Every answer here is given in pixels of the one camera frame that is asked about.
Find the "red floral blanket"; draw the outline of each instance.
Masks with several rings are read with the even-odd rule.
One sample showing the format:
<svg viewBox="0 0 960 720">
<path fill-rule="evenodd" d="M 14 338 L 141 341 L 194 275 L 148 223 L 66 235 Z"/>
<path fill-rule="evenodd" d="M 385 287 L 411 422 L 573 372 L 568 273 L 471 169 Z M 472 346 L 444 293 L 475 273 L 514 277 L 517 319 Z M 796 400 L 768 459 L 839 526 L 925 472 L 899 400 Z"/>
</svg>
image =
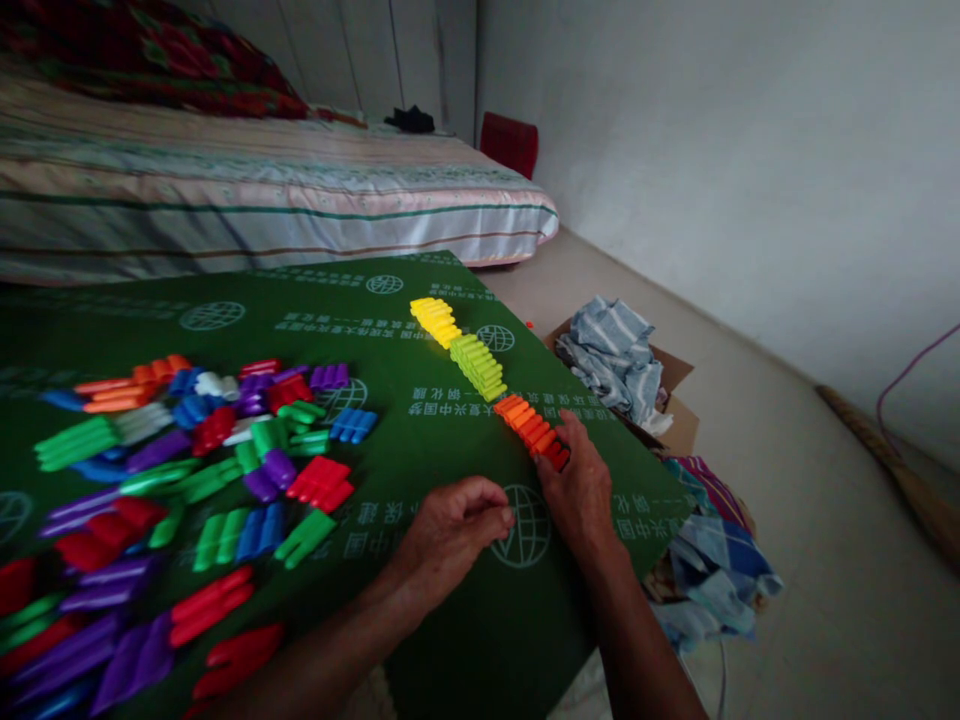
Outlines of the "red floral blanket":
<svg viewBox="0 0 960 720">
<path fill-rule="evenodd" d="M 276 63 L 162 0 L 2 0 L 0 37 L 59 87 L 235 117 L 307 117 Z"/>
</svg>

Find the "bedsheet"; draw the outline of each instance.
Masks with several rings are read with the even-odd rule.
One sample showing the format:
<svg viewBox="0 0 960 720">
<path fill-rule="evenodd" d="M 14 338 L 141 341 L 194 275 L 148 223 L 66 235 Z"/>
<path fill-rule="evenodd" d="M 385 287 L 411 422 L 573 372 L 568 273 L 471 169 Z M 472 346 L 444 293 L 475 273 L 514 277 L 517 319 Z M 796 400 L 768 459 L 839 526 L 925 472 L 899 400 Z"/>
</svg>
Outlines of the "bedsheet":
<svg viewBox="0 0 960 720">
<path fill-rule="evenodd" d="M 0 63 L 0 280 L 82 284 L 448 249 L 519 262 L 546 193 L 453 137 L 74 95 Z"/>
</svg>

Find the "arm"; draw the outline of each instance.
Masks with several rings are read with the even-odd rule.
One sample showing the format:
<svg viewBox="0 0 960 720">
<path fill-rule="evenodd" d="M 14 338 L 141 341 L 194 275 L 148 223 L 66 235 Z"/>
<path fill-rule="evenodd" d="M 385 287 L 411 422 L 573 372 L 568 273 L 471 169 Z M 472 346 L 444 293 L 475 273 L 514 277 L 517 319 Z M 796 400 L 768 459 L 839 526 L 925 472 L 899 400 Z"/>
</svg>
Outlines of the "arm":
<svg viewBox="0 0 960 720">
<path fill-rule="evenodd" d="M 486 478 L 434 490 L 373 583 L 215 705 L 211 717 L 335 717 L 370 671 L 460 584 L 485 547 L 507 538 L 513 524 L 506 493 Z"/>
<path fill-rule="evenodd" d="M 587 430 L 569 410 L 557 427 L 570 462 L 556 472 L 536 458 L 544 498 L 583 573 L 596 615 L 597 642 L 614 717 L 707 717 L 640 587 L 613 530 L 612 483 Z"/>
</svg>

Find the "cardboard box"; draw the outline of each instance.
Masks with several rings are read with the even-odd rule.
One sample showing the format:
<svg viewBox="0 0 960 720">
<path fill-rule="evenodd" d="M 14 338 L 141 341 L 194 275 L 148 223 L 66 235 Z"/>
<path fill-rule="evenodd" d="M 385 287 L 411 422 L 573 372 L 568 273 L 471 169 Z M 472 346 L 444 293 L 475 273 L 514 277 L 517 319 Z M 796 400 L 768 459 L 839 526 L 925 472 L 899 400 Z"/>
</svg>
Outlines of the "cardboard box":
<svg viewBox="0 0 960 720">
<path fill-rule="evenodd" d="M 543 342 L 550 348 L 550 352 L 556 355 L 557 338 L 568 332 L 570 332 L 570 320 L 547 335 Z M 677 385 L 693 372 L 693 365 L 675 355 L 671 355 L 666 350 L 661 350 L 653 343 L 650 344 L 650 348 L 653 350 L 653 356 L 663 365 L 660 386 L 667 391 L 667 402 L 662 407 L 658 405 L 657 410 L 673 415 L 673 425 L 663 435 L 655 438 L 623 413 L 613 409 L 610 412 L 620 418 L 627 429 L 651 450 L 659 450 L 666 455 L 679 457 L 693 455 L 693 446 L 697 438 L 697 428 L 700 427 L 700 418 L 673 393 Z"/>
</svg>

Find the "hand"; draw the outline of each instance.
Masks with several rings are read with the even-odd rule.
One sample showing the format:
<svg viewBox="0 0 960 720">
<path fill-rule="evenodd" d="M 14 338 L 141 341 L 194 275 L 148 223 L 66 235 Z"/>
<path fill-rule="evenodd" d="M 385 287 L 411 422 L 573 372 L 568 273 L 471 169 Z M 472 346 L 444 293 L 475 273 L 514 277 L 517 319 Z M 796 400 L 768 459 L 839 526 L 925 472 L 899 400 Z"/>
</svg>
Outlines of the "hand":
<svg viewBox="0 0 960 720">
<path fill-rule="evenodd" d="M 509 537 L 514 522 L 507 494 L 485 477 L 437 488 L 379 581 L 407 591 L 422 619 L 463 581 L 484 548 Z"/>
<path fill-rule="evenodd" d="M 570 447 L 570 461 L 559 473 L 543 455 L 537 455 L 534 462 L 553 522 L 584 567 L 619 544 L 610 513 L 613 483 L 583 423 L 569 410 L 561 410 L 560 418 L 566 424 L 558 425 L 556 431 Z"/>
</svg>

